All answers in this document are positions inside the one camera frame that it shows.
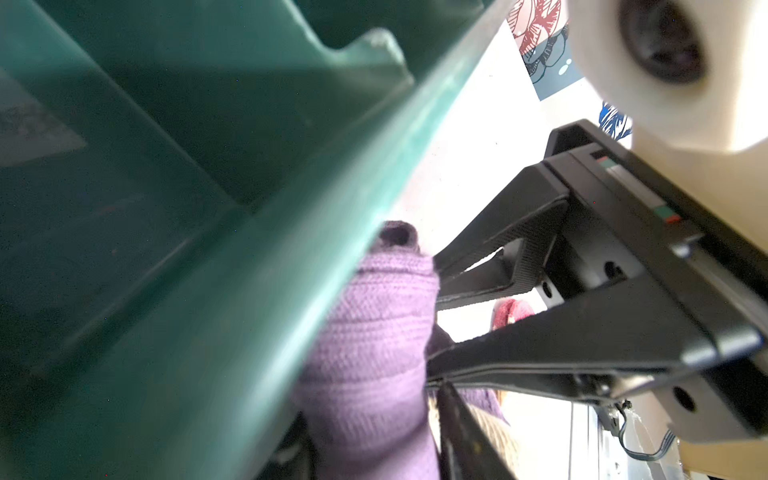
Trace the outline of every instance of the blue drawing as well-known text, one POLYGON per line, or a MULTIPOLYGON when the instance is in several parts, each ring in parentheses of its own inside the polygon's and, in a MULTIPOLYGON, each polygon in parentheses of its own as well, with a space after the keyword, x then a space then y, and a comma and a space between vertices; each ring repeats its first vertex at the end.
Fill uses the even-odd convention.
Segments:
POLYGON ((603 102, 600 111, 600 128, 614 140, 620 140, 632 134, 632 119, 621 113, 613 105, 603 102))
POLYGON ((539 100, 544 100, 584 77, 571 59, 568 25, 555 32, 547 41, 522 54, 522 57, 539 100))

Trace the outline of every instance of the purple cloth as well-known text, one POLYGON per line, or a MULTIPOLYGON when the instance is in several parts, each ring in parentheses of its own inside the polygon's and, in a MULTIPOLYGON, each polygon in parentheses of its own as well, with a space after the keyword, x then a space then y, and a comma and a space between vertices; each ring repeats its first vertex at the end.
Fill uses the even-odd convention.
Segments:
MULTIPOLYGON (((388 222, 329 315, 293 390, 318 451, 317 478, 439 478, 424 391, 438 289, 432 258, 419 252, 415 229, 388 222)), ((495 397, 474 395, 478 406, 503 418, 495 397)))

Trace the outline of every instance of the white plastic part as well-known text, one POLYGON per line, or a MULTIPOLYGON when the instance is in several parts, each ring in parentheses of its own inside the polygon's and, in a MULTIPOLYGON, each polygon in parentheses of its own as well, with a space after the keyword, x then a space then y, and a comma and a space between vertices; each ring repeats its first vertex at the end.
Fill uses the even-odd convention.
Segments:
POLYGON ((730 153, 768 137, 766 0, 677 0, 700 39, 704 76, 691 84, 652 77, 621 37, 618 0, 570 0, 571 48, 606 101, 682 150, 730 153))
POLYGON ((768 140, 736 154, 670 147, 635 124, 632 151, 768 254, 768 140))

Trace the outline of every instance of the cable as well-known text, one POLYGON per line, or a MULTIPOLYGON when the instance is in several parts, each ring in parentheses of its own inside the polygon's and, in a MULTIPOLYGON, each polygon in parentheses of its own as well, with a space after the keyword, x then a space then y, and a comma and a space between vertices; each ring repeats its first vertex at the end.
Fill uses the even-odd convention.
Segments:
POLYGON ((660 460, 667 454, 667 452, 669 452, 669 449, 676 438, 675 434, 673 434, 671 430, 667 430, 667 433, 664 434, 664 438, 661 439, 661 446, 655 453, 633 452, 632 450, 628 449, 626 445, 624 445, 624 431, 627 429, 627 414, 624 412, 624 406, 617 404, 616 408, 619 410, 621 416, 624 417, 624 424, 619 429, 619 443, 621 444, 621 448, 624 449, 630 458, 640 460, 641 462, 655 462, 660 460))

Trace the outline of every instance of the red fabric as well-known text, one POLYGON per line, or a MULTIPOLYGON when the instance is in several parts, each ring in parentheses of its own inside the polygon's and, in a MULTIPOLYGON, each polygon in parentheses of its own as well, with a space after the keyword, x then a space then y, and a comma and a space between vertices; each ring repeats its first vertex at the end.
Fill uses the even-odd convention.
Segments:
POLYGON ((491 330, 500 329, 505 325, 515 323, 518 320, 533 314, 533 309, 525 300, 515 300, 513 298, 505 300, 496 309, 491 330))

